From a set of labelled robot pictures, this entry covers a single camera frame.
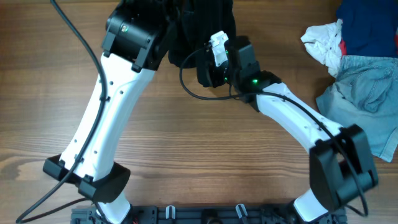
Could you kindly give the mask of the black shorts garment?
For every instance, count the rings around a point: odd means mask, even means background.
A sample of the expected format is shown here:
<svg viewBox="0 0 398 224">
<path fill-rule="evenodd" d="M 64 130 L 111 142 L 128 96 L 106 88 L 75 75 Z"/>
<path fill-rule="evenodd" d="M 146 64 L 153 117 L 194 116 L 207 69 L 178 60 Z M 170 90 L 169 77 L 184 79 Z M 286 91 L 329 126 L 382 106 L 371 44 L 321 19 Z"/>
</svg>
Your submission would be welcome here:
<svg viewBox="0 0 398 224">
<path fill-rule="evenodd" d="M 202 48 L 219 31 L 231 40 L 236 38 L 233 0 L 188 0 L 183 2 L 182 9 L 177 38 L 168 52 L 171 64 L 181 66 L 186 57 Z"/>
</svg>

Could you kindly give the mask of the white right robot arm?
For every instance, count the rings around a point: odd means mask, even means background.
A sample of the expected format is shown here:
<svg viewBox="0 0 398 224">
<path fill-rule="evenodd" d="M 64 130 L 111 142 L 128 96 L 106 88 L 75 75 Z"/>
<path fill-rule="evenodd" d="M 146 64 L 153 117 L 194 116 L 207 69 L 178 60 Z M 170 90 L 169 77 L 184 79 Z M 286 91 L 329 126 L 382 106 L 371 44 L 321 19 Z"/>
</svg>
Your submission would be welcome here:
<svg viewBox="0 0 398 224">
<path fill-rule="evenodd" d="M 377 185 L 378 176 L 359 126 L 344 127 L 298 99 L 278 76 L 261 70 L 250 43 L 206 44 L 194 57 L 203 86 L 228 84 L 236 91 L 234 99 L 276 121 L 308 153 L 309 189 L 291 204 L 273 208 L 273 220 L 341 223 L 354 199 L 362 203 L 358 215 L 368 216 L 365 193 Z"/>
</svg>

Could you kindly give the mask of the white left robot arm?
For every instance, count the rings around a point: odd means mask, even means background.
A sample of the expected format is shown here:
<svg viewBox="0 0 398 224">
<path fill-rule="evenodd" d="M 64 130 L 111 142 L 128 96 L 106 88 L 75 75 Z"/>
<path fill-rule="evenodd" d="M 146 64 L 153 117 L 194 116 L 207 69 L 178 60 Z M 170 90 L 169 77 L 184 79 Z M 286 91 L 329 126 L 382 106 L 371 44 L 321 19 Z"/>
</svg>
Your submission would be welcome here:
<svg viewBox="0 0 398 224">
<path fill-rule="evenodd" d="M 130 171 L 114 160 L 134 105 L 177 36 L 182 1 L 121 1 L 106 22 L 98 81 L 72 142 L 43 170 L 74 184 L 98 220 L 127 223 L 124 188 Z"/>
</svg>

